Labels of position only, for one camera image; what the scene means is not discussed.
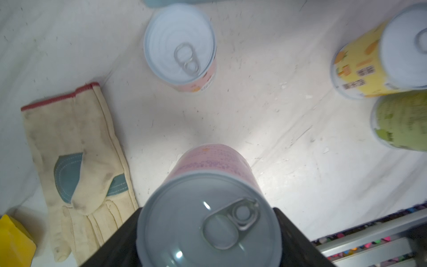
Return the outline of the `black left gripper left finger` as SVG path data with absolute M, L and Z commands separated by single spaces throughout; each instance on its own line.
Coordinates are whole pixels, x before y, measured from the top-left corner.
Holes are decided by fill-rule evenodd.
M 136 249 L 138 208 L 81 267 L 141 267 Z

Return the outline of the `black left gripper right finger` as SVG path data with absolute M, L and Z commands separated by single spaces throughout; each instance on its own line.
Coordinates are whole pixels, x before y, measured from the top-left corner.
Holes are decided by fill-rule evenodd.
M 281 231 L 280 267 L 335 267 L 278 208 L 273 208 Z

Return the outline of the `pink label can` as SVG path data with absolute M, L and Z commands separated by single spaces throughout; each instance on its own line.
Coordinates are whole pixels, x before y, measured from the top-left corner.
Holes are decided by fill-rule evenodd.
M 152 72 L 178 92 L 202 92 L 216 75 L 216 36 L 208 16 L 195 6 L 176 3 L 157 11 L 143 49 Z
M 137 222 L 145 267 L 277 267 L 278 219 L 245 158 L 222 144 L 184 153 Z

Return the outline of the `yellow label can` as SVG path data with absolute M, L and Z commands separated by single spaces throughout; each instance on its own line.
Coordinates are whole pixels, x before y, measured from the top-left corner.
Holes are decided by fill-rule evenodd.
M 351 99 L 426 89 L 427 4 L 409 6 L 343 46 L 331 80 Z

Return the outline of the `light blue plastic basket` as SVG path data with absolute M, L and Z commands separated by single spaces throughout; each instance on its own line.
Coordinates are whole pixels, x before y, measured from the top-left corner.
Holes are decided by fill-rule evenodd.
M 143 0 L 143 1 L 145 5 L 149 8 L 161 8 L 161 7 L 166 7 L 176 3 L 199 4 L 199 3 L 215 2 L 215 0 Z

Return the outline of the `cream work glove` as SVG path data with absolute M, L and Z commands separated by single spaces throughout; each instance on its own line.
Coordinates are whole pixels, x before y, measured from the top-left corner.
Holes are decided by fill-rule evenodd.
M 97 82 L 22 107 L 48 209 L 53 257 L 82 265 L 137 210 L 130 171 Z

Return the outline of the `green label can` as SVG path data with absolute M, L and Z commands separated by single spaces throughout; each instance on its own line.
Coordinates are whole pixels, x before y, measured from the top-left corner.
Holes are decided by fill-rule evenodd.
M 370 117 L 374 136 L 386 146 L 427 151 L 427 91 L 382 96 Z

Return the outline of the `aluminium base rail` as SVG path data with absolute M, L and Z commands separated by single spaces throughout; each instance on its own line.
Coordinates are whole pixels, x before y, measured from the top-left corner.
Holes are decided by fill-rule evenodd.
M 427 204 L 312 241 L 336 267 L 424 267 Z

